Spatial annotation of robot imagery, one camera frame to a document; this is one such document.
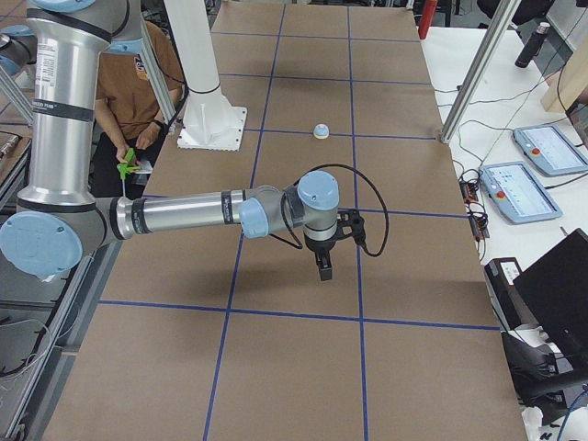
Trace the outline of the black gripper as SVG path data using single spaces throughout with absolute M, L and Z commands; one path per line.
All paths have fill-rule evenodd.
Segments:
M 304 233 L 304 240 L 307 248 L 315 254 L 315 264 L 321 281 L 328 281 L 333 278 L 330 251 L 338 241 L 342 241 L 346 238 L 347 234 L 339 230 L 336 230 L 329 237 L 322 233 Z

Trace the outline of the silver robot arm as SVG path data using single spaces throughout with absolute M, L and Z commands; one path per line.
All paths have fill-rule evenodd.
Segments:
M 31 1 L 37 44 L 28 185 L 1 228 L 1 251 L 39 278 L 67 271 L 84 256 L 135 234 L 239 225 L 248 238 L 301 227 L 321 279 L 343 212 L 335 178 L 323 167 L 284 189 L 271 186 L 177 198 L 95 198 L 88 189 L 100 55 L 139 51 L 147 37 L 137 1 Z

